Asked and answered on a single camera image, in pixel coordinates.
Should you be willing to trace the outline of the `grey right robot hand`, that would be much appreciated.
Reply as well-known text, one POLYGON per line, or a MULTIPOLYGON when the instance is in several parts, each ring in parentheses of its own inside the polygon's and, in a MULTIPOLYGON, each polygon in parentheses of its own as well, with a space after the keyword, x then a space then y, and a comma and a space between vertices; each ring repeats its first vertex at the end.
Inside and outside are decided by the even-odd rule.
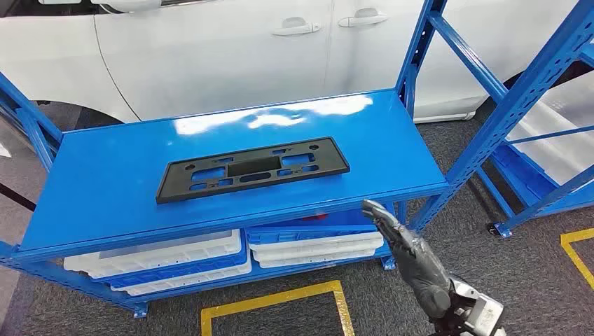
POLYGON ((361 211, 370 218, 388 242, 402 279, 412 288, 416 300, 433 321, 451 308, 452 281, 428 243, 402 225, 383 205, 365 199, 361 211))

